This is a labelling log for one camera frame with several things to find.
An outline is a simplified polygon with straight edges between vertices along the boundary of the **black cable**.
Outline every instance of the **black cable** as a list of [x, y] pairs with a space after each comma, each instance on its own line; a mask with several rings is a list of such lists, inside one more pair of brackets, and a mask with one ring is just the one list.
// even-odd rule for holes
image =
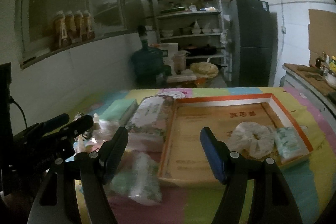
[[25, 120], [25, 126], [26, 126], [26, 128], [28, 128], [25, 113], [23, 112], [23, 110], [22, 110], [22, 108], [20, 107], [20, 105], [19, 105], [17, 102], [14, 101], [13, 97], [10, 97], [9, 102], [10, 102], [11, 104], [16, 105], [16, 106], [19, 108], [19, 110], [20, 110], [21, 113], [22, 113], [23, 120]]

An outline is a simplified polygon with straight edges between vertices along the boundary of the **table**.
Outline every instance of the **table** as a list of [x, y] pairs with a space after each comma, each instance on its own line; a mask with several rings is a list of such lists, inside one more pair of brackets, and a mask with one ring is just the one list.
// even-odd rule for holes
[[[131, 90], [112, 97], [142, 98], [152, 96], [159, 90]], [[307, 137], [314, 151], [309, 160], [283, 171], [292, 190], [304, 224], [314, 223], [328, 204], [336, 189], [336, 134], [320, 111], [299, 90], [285, 88], [225, 88], [187, 89], [188, 96], [224, 96], [238, 94], [273, 93], [291, 112], [300, 126], [307, 128]], [[95, 94], [87, 97], [69, 112], [86, 111], [89, 114], [103, 111], [111, 96]], [[246, 223], [252, 200], [253, 181], [248, 182], [246, 198], [240, 223]], [[146, 207], [125, 197], [109, 197], [109, 203], [120, 224], [200, 224], [211, 223], [222, 195], [222, 189], [162, 188], [163, 201], [159, 206]], [[77, 191], [82, 222], [89, 223], [83, 195]]]

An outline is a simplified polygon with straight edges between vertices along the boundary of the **silver screw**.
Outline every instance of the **silver screw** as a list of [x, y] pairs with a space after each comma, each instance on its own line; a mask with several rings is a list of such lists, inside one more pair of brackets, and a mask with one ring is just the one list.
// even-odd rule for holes
[[94, 159], [98, 157], [98, 153], [96, 151], [93, 151], [89, 154], [89, 158]]
[[230, 153], [230, 156], [231, 156], [231, 158], [236, 159], [236, 158], [239, 158], [239, 153], [236, 152], [236, 151], [233, 151], [233, 152]]
[[266, 159], [266, 162], [267, 162], [268, 164], [273, 164], [273, 163], [274, 163], [274, 159], [272, 159], [272, 158], [267, 158], [267, 159]]
[[61, 164], [62, 162], [63, 162], [63, 160], [61, 158], [58, 158], [58, 159], [55, 160], [55, 163], [57, 165]]

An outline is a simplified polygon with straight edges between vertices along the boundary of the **cardboard sheet on wall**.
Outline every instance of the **cardboard sheet on wall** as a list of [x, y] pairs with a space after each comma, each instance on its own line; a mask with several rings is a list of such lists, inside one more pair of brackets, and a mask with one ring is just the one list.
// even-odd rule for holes
[[310, 64], [315, 65], [322, 52], [336, 56], [336, 13], [309, 9], [309, 19]]

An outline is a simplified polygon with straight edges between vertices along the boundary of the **refrigerator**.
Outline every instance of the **refrigerator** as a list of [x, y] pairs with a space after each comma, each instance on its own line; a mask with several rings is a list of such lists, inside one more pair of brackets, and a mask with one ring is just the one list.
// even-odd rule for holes
[[268, 86], [273, 40], [268, 3], [261, 0], [231, 0], [232, 87]]

